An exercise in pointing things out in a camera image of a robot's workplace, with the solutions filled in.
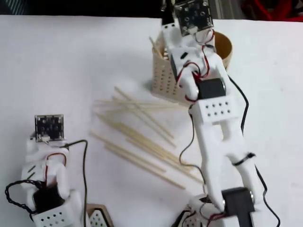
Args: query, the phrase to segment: white plastic bracket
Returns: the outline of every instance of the white plastic bracket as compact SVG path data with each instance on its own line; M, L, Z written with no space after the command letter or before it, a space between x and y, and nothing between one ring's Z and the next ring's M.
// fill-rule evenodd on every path
M95 210L89 218L91 227L109 227L100 210Z

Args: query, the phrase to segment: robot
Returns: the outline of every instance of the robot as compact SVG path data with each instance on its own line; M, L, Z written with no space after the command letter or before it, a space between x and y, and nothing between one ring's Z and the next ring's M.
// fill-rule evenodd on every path
M271 208L262 195L260 174L251 159L255 155L245 145L233 83L216 53L208 0L176 0L174 7L168 0L162 11L162 32L176 84L192 102L189 115L203 160L200 172L208 190L190 200L173 227L269 226L263 215L264 203ZM214 125L221 127L223 138L216 136ZM224 157L236 167L244 187L221 191Z
M35 116L35 132L27 140L26 163L21 180L9 184L5 194L8 202L28 211L37 227L111 227L110 216L104 206L90 205L88 216L85 179L86 140L67 143L64 139L63 115ZM66 162L69 149L85 143L83 176L85 198L69 186ZM10 187L20 184L26 192L26 204L13 201Z
M264 205L277 215L266 203L266 185L243 138L233 81L215 51L208 0L176 0L174 7L167 0L162 10L161 29L171 68L185 98L192 102L189 115L203 160L198 168L207 187L189 201L172 227L268 227ZM214 125L221 127L223 138L215 135ZM101 210L89 218L86 198L83 202L80 193L68 185L65 164L69 147L85 142L85 156L87 141L64 140L63 115L36 116L35 127L27 142L21 181L6 188L8 201L26 209L37 227L111 226ZM239 171L244 187L221 190L219 176L224 157ZM26 190L26 205L10 198L9 188L16 184Z

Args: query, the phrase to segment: red object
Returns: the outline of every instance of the red object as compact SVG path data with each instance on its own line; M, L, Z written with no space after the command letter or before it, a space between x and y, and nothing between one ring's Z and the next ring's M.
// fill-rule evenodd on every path
M303 22L303 17L288 17L292 11L292 0L280 0L272 13L268 12L260 0L245 0L242 9L251 10L259 20Z

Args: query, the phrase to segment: cable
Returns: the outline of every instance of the cable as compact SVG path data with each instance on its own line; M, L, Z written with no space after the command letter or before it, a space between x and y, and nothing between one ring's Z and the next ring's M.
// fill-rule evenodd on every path
M210 223L212 222L212 221L216 221L216 220L218 220L218 219L220 219L220 218L223 218L225 216L225 214L222 212L222 213L218 213L218 214L212 214L210 217L209 217L209 220L208 220L208 223L207 223L207 225L206 225L206 227L209 227L209 225L210 225Z
M207 77L208 74L209 74L209 70L210 70L210 68L209 68L209 62L208 62L207 56L206 56L206 54L204 52L204 47L205 47L205 45L202 46L202 53L204 55L204 60L205 60L205 65L206 65L207 70L206 70L206 73L202 76L202 78Z
M180 155L179 155L179 163L182 165L182 166L186 166L186 167L194 167L194 168L197 168L202 176L202 179L203 179L203 193L205 193L205 178L203 176L203 173L202 173L202 170L200 167L194 165L194 164L185 164L182 162L182 155L183 153L192 145L193 141L194 141L194 138L195 138L195 128L194 128L194 120L193 120L193 116L191 114L189 114L190 116L190 119L191 119L191 123L192 123L192 126L193 126L193 137L190 141L190 143L181 151Z
M194 65L198 68L198 75L201 76L200 67L199 67L196 63L194 63L194 62L192 62L192 61L186 62L186 63L183 65L183 68L180 70L179 74L177 75L177 78L176 78L176 85L179 85L179 81L180 81L180 78L181 78L181 76L182 76L183 70L184 70L188 65L190 65L190 64L194 64Z
M18 203L18 202L15 202L11 199L10 197L10 194L9 194L9 188L14 186L14 185L17 185L17 184L22 184L22 183L29 183L29 184L33 184L34 186L37 187L37 189L42 189L45 187L45 183L44 182L41 182L41 181L33 181L33 180L21 180L21 181L15 181L13 183L10 183L9 185L7 185L5 187L5 195L6 195L6 199L9 203L11 204L14 204L15 206L18 206L22 209L25 209L28 213L29 213L29 217L31 220L33 220L32 218L32 214L35 214L36 211L34 210L31 210L26 204L21 204L21 203Z
M231 82L234 84L234 86L237 88L237 90L241 93L242 97L244 98L245 100L245 109L244 109L244 113L243 113L243 117L242 117L242 122L241 122L241 130L242 130L242 133L244 133L244 125L245 125L245 120L246 120L246 115L247 115L247 111L248 111L248 107L249 107L249 102L248 102L248 99L246 98L244 92L241 90L241 88L237 85L237 83L230 77L228 76L229 79L231 80ZM266 194L267 194L267 191L268 191L268 188L267 188L267 185L260 173L260 171L258 170L257 166L255 166L256 168L256 171L257 171L257 175L264 187L264 191L263 191L263 201L266 205L266 207L269 209L269 211L276 217L276 219L278 220L278 224L276 227L279 227L281 225L281 220L279 218L279 216L273 211L273 209L269 206L269 204L267 203L266 201Z
M46 160L48 160L49 157L53 156L53 155L63 155L64 157L64 166L66 166L66 155L63 154L63 153L53 153L53 154L50 154L49 156L47 156Z
M208 36L209 32L213 32L212 37L211 37L208 41L206 41L205 43L202 43L202 42L199 42L199 41L198 41L198 39L197 39L197 32L194 34L195 41L196 41L199 45L208 44L210 41L213 40L214 34L215 34L215 31L214 31L213 29L210 29L210 30L208 30L208 32L206 33L205 38Z
M85 176L85 159L86 159L86 151L88 147L87 140L79 140L73 143L65 144L64 146L61 146L60 148L68 148L72 145L78 144L78 143L85 143L85 148L83 152L83 163L82 163L82 171L83 171L83 181L84 181L84 209L83 209L83 226L86 227L86 207L87 207L87 184L86 184L86 176Z
M233 83L233 85L240 92L240 94L242 95L242 97L243 97L243 99L245 101L245 109L244 109L244 113L243 113L243 117L242 117L242 121L241 121L241 130L242 130L242 134L243 134L244 133L244 124L245 124L245 120L246 120L246 115L247 115L248 107L249 107L250 104L249 104L248 99L246 98L244 92L238 86L238 84L230 76L228 76L228 78L231 80L231 82Z
M63 155L64 156L64 166L66 166L66 155L63 153L53 153L47 156L46 160L53 155ZM47 172L48 172L48 165L45 166L45 184L47 185Z

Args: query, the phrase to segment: perforated container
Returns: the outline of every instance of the perforated container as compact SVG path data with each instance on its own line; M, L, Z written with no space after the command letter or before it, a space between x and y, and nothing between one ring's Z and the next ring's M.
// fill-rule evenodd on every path
M154 96L166 99L171 102L189 106L192 103L185 99L185 92L176 86L176 81L172 73L170 61L168 59L163 33L161 32L156 40L156 46L163 57L160 57L154 49L153 55L153 78L152 91ZM223 59L225 68L228 67L232 57L232 44L223 34L215 33L215 46L218 55Z

